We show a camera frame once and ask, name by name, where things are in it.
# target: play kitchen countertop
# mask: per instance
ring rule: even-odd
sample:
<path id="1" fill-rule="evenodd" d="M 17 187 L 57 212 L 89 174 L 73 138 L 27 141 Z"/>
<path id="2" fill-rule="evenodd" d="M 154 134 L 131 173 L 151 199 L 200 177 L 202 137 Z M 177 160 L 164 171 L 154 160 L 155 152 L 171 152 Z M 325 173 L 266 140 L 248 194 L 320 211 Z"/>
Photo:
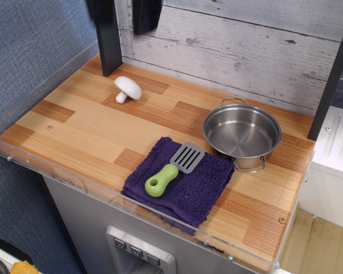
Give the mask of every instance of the play kitchen countertop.
<path id="1" fill-rule="evenodd" d="M 121 75 L 141 86 L 140 100 L 115 101 L 119 89 L 114 80 Z M 162 136 L 178 143 L 192 142 L 214 154 L 202 124 L 230 96 L 126 64 L 104 77 L 97 55 L 8 128 L 0 136 L 0 152 L 89 195 L 117 199 L 110 193 L 120 193 L 125 179 Z M 194 237 L 203 243 L 209 239 L 206 245 L 222 256 L 232 253 L 226 251 L 226 243 L 250 252 L 247 264 L 264 269 L 256 257 L 276 262 L 313 152 L 314 142 L 306 138 L 313 118 L 247 103 L 278 120 L 281 142 L 265 170 L 256 174 L 235 171 L 199 227 L 203 233 Z M 211 237 L 204 239 L 208 234 L 213 235 L 213 243 Z"/>

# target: purple towel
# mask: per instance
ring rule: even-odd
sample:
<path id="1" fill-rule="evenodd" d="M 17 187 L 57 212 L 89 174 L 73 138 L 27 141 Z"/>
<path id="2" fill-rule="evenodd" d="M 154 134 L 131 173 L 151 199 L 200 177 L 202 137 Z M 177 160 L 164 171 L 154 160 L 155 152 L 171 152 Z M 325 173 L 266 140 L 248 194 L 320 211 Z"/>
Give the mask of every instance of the purple towel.
<path id="1" fill-rule="evenodd" d="M 230 181 L 234 165 L 206 153 L 192 173 L 184 174 L 180 171 L 162 196 L 149 196 L 145 191 L 145 182 L 170 162 L 180 146 L 169 137 L 161 138 L 146 159 L 126 179 L 122 194 L 198 227 L 207 219 L 212 206 Z"/>

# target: toy spatula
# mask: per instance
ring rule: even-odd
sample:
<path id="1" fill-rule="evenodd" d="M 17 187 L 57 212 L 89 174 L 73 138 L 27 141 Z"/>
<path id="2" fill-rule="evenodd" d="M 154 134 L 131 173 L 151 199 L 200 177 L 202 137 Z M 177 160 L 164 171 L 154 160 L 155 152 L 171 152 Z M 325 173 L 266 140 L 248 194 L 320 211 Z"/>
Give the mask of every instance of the toy spatula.
<path id="1" fill-rule="evenodd" d="M 171 157 L 159 173 L 148 178 L 145 183 L 146 192 L 152 197 L 160 197 L 171 180 L 178 176 L 179 170 L 190 174 L 205 156 L 205 151 L 195 144 L 186 142 Z"/>

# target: dispenser buttons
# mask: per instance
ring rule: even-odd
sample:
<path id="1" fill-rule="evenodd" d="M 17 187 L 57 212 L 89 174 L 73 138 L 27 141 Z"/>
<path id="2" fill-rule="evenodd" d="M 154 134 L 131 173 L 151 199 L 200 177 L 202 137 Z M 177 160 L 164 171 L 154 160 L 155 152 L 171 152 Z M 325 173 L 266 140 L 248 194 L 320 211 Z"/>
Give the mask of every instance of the dispenser buttons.
<path id="1" fill-rule="evenodd" d="M 147 260 L 149 263 L 152 263 L 154 265 L 160 266 L 160 260 L 158 258 L 155 258 L 154 256 L 151 256 L 150 254 L 147 255 Z"/>
<path id="2" fill-rule="evenodd" d="M 139 258 L 142 258 L 143 257 L 143 254 L 142 254 L 142 251 L 136 247 L 133 247 L 131 246 L 131 252 L 133 255 L 139 257 Z"/>
<path id="3" fill-rule="evenodd" d="M 118 240 L 117 238 L 114 238 L 114 243 L 120 249 L 126 249 L 126 243 L 122 242 L 121 240 Z"/>

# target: mushroom stem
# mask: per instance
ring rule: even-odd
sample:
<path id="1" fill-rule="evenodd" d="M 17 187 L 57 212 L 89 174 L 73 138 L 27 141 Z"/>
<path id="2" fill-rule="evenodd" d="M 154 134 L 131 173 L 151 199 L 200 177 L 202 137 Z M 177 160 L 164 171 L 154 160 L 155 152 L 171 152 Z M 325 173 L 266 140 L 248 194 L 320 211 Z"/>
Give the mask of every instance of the mushroom stem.
<path id="1" fill-rule="evenodd" d="M 125 94 L 123 91 L 121 91 L 116 97 L 115 97 L 115 100 L 120 103 L 120 104 L 123 104 L 124 101 L 126 100 L 127 98 L 127 94 Z"/>

